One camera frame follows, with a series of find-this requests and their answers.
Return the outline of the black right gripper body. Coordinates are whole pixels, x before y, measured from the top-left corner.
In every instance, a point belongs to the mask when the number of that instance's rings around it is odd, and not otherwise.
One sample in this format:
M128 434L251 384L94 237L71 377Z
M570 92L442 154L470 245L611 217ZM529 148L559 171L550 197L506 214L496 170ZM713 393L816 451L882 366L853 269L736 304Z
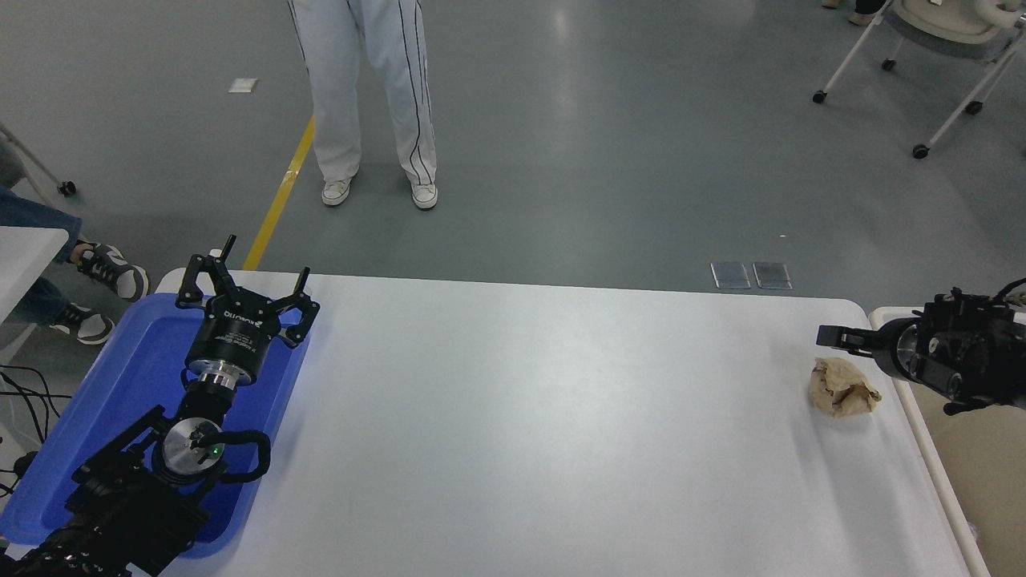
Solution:
M870 354L878 366L890 377L902 377L903 366L898 354L898 343L903 335L903 319L895 318L876 329Z

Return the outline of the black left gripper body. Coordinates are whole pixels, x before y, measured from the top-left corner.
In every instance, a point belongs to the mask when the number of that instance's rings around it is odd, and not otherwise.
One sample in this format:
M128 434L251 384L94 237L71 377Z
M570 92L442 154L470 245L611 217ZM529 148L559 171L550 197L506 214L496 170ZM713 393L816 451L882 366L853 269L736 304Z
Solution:
M203 320L184 364L195 375L231 366L238 382L256 382L272 337L280 329L272 300L259 293L208 298Z

